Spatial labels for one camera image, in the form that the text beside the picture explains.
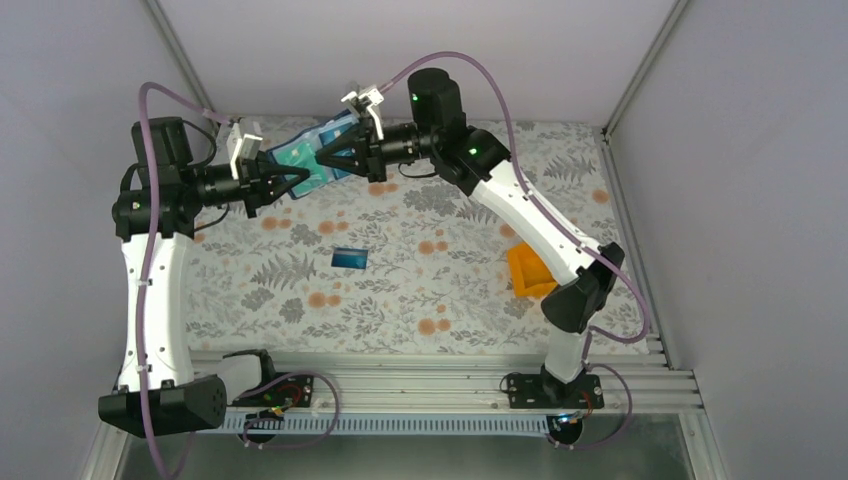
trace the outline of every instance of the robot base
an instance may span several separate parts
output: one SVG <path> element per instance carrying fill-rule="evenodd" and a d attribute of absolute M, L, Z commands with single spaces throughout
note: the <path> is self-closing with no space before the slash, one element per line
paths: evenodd
<path fill-rule="evenodd" d="M 581 373 L 567 385 L 552 393 L 546 372 L 541 374 L 511 373 L 506 376 L 506 393 L 509 395 L 509 408 L 516 409 L 562 409 L 585 410 L 604 407 L 601 380 L 597 375 Z"/>

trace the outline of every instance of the floral tablecloth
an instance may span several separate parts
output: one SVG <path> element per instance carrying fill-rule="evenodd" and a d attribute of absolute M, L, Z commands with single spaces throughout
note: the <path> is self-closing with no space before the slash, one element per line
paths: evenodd
<path fill-rule="evenodd" d="M 324 119 L 255 117 L 281 144 Z M 504 122 L 471 122 L 506 144 Z M 228 131 L 219 134 L 219 146 Z M 618 241 L 589 126 L 517 122 L 527 175 L 572 222 Z M 224 161 L 219 151 L 216 161 Z M 426 172 L 426 161 L 404 173 Z M 384 184 L 350 176 L 298 200 L 285 196 L 247 219 L 241 205 L 197 234 L 189 252 L 186 331 L 193 349 L 295 352 L 544 353 L 540 301 L 516 298 L 506 251 L 521 242 L 486 207 L 439 178 L 390 170 Z M 220 215 L 207 209 L 198 224 Z M 368 250 L 365 270 L 330 266 L 334 247 Z M 638 308 L 619 282 L 593 319 L 635 335 Z M 647 353 L 596 336 L 593 353 Z"/>

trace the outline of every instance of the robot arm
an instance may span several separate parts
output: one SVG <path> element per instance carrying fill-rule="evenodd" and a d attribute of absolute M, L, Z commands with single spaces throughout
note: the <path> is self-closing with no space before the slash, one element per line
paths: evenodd
<path fill-rule="evenodd" d="M 466 196 L 503 218 L 542 258 L 558 287 L 543 301 L 542 311 L 554 325 L 541 369 L 541 394 L 550 405 L 563 407 L 585 382 L 582 353 L 587 324 L 604 306 L 615 276 L 583 248 L 601 252 L 620 266 L 621 248 L 600 246 L 563 217 L 531 184 L 519 187 L 510 152 L 491 133 L 466 125 L 459 87 L 446 72 L 422 69 L 408 80 L 414 121 L 384 126 L 377 108 L 382 95 L 376 87 L 352 92 L 343 100 L 360 117 L 358 124 L 317 152 L 320 164 L 386 181 L 386 166 L 429 158 L 436 173 Z M 150 189 L 139 126 L 133 137 L 139 163 L 128 169 L 121 194 L 112 208 L 130 291 L 127 348 L 115 391 L 99 399 L 100 418 L 144 437 L 140 410 L 140 376 L 146 368 L 153 433 L 167 435 L 207 428 L 223 422 L 226 406 L 237 395 L 274 378 L 273 362 L 265 351 L 237 352 L 212 372 L 196 378 L 191 366 L 181 316 L 182 272 L 186 250 L 194 237 L 194 218 L 204 206 L 244 202 L 248 217 L 273 203 L 309 176 L 301 168 L 271 163 L 258 151 L 261 137 L 234 128 L 227 141 L 229 163 L 192 165 L 185 129 L 179 118 L 151 122 L 158 165 L 161 212 L 150 278 L 140 278 L 150 222 Z M 141 188 L 130 189 L 139 173 Z M 581 242 L 575 247 L 533 206 L 532 195 Z M 147 357 L 136 356 L 136 292 L 146 282 L 143 335 Z"/>
<path fill-rule="evenodd" d="M 228 164 L 192 164 L 182 120 L 151 121 L 161 212 L 150 275 L 141 278 L 150 222 L 150 185 L 139 130 L 136 124 L 132 131 L 139 163 L 127 170 L 112 207 L 117 235 L 124 242 L 121 250 L 129 287 L 127 347 L 115 391 L 100 397 L 98 412 L 106 423 L 144 437 L 138 370 L 143 364 L 148 371 L 156 435 L 215 428 L 237 395 L 269 381 L 274 371 L 267 352 L 246 351 L 227 356 L 203 377 L 195 377 L 182 318 L 182 275 L 186 251 L 194 238 L 194 218 L 204 206 L 236 201 L 244 203 L 248 217 L 255 217 L 257 208 L 273 203 L 308 178 L 309 170 L 269 162 L 258 152 L 262 139 L 243 132 L 239 125 L 233 126 L 227 141 Z M 133 190 L 130 184 L 135 172 L 141 188 Z M 147 353 L 141 362 L 135 351 L 139 282 L 148 285 L 143 332 Z"/>
<path fill-rule="evenodd" d="M 317 152 L 318 163 L 367 177 L 386 180 L 386 166 L 429 158 L 435 172 L 504 219 L 551 271 L 558 287 L 542 301 L 542 311 L 556 327 L 541 376 L 544 394 L 556 404 L 574 393 L 585 375 L 582 353 L 589 319 L 603 308 L 615 276 L 583 249 L 599 251 L 621 266 L 624 252 L 606 246 L 569 222 L 529 181 L 529 193 L 519 186 L 509 150 L 491 133 L 466 125 L 459 86 L 447 72 L 421 69 L 408 79 L 413 122 L 382 126 L 375 101 L 382 96 L 352 92 L 342 100 L 358 114 L 355 128 Z M 528 198 L 533 195 L 581 241 L 569 242 Z"/>

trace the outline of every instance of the white wall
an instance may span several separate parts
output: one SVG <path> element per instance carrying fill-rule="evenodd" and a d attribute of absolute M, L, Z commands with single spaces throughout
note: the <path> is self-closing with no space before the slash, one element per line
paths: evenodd
<path fill-rule="evenodd" d="M 730 476 L 845 478 L 848 7 L 693 2 L 614 133 Z"/>
<path fill-rule="evenodd" d="M 351 80 L 382 83 L 438 50 L 490 69 L 517 119 L 603 125 L 674 0 L 163 0 L 219 109 L 334 114 Z M 501 118 L 485 80 L 439 64 L 470 118 Z M 384 104 L 409 116 L 406 83 Z"/>
<path fill-rule="evenodd" d="M 186 88 L 140 2 L 7 3 L 0 478 L 72 478 L 125 342 L 126 286 L 110 207 L 135 161 L 136 93 L 145 80 Z M 151 103 L 151 114 L 169 113 L 184 112 L 161 98 Z"/>

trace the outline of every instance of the orange container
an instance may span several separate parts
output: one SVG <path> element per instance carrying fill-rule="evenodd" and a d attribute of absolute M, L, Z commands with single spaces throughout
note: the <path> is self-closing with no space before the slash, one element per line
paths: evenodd
<path fill-rule="evenodd" d="M 551 271 L 526 242 L 507 250 L 506 261 L 516 297 L 542 298 L 556 288 Z"/>

